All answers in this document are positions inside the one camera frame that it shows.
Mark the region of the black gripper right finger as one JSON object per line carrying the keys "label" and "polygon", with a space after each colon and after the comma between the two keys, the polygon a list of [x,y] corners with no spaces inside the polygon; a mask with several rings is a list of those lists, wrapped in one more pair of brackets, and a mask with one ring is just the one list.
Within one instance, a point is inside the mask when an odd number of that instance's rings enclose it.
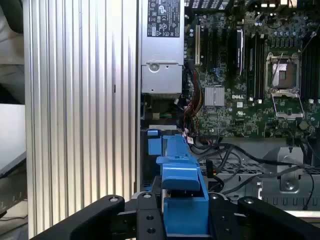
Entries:
{"label": "black gripper right finger", "polygon": [[209,232],[213,240],[318,240],[320,228],[256,197],[237,203],[209,194]]}

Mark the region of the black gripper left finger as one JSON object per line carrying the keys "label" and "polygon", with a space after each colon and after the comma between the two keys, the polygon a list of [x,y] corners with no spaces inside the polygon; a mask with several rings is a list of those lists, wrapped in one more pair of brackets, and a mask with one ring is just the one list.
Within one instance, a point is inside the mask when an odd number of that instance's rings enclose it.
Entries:
{"label": "black gripper left finger", "polygon": [[126,202],[107,195],[34,237],[36,240],[161,240],[163,220],[153,193]]}

